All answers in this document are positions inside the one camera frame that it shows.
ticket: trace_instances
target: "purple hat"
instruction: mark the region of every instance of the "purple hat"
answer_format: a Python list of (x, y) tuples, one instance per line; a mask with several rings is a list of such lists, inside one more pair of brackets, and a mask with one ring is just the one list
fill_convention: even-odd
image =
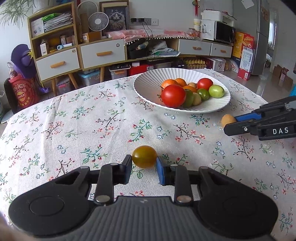
[(36, 67), (33, 58), (28, 53), (30, 52), (28, 45), (19, 44), (11, 53), (11, 61), (15, 65), (15, 71), (22, 74), (24, 78), (30, 79), (36, 75)]

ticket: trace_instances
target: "white electric fan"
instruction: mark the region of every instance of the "white electric fan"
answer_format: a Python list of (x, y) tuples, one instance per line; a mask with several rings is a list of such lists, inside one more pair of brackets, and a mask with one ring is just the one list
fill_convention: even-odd
[(109, 18), (103, 12), (95, 12), (89, 17), (89, 28), (92, 31), (102, 31), (107, 27)]
[(77, 15), (80, 18), (80, 14), (86, 13), (87, 17), (89, 18), (90, 15), (97, 12), (98, 10), (99, 9), (96, 3), (91, 1), (85, 1), (77, 6)]

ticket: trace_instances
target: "green tomato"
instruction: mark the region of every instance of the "green tomato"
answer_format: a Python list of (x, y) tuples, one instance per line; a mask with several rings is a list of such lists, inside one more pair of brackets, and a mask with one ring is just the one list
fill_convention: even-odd
[(212, 85), (209, 88), (209, 94), (210, 96), (212, 96), (213, 98), (221, 98), (224, 96), (225, 91), (223, 89), (223, 87), (219, 86), (219, 85)]
[(157, 152), (151, 146), (139, 146), (132, 154), (134, 164), (140, 168), (151, 168), (155, 165)]
[(186, 99), (182, 105), (182, 107), (184, 108), (188, 108), (190, 106), (192, 106), (192, 103), (193, 103), (193, 92), (189, 89), (185, 89), (185, 92), (186, 92)]
[(200, 95), (198, 93), (193, 93), (193, 103), (192, 105), (199, 105), (202, 102), (202, 98), (200, 97)]
[(210, 94), (209, 91), (207, 91), (206, 89), (199, 89), (197, 91), (197, 93), (200, 95), (200, 97), (202, 98), (202, 101), (206, 101), (210, 98)]

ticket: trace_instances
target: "white plate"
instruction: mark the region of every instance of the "white plate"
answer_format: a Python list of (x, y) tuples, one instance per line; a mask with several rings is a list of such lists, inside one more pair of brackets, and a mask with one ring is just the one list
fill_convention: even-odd
[[(161, 93), (161, 84), (167, 79), (182, 78), (186, 83), (197, 83), (202, 78), (209, 78), (213, 81), (214, 85), (220, 85), (223, 87), (225, 94), (222, 98), (210, 98), (207, 101), (202, 102), (200, 105), (192, 106), (189, 108), (169, 108), (166, 107), (157, 95)], [(187, 113), (210, 113), (222, 109), (230, 101), (230, 92), (219, 80), (198, 71), (190, 69), (177, 69), (177, 68), (163, 68), (147, 71), (139, 75), (134, 83), (133, 89), (135, 92), (143, 98), (145, 101), (165, 108), (167, 110), (174, 110)]]

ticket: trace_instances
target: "tiled floor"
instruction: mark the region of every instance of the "tiled floor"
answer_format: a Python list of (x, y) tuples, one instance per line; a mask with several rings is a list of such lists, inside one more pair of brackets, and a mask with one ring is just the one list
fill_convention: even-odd
[[(236, 82), (244, 85), (251, 91), (255, 92), (257, 95), (262, 96), (267, 102), (272, 102), (278, 99), (285, 98), (289, 96), (291, 90), (288, 88), (278, 86), (279, 78), (276, 78), (269, 72), (268, 69), (265, 69), (263, 75), (260, 76), (251, 76), (248, 81), (245, 81), (237, 77), (237, 73), (233, 71), (225, 71), (222, 74), (228, 76), (229, 78), (234, 79)], [(42, 95), (40, 101), (47, 100), (53, 97), (53, 93)], [(0, 124), (0, 136), (2, 135), (6, 124)]]

